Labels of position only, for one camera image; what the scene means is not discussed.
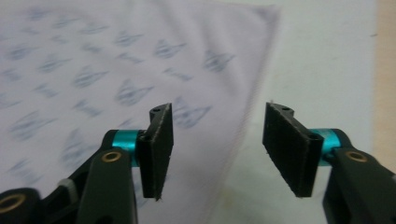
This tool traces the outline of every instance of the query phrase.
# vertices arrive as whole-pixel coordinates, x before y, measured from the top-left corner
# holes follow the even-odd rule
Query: black rubber pad
[[[267,103],[264,144],[271,160],[297,197],[310,197],[323,138],[311,133],[283,105]]]

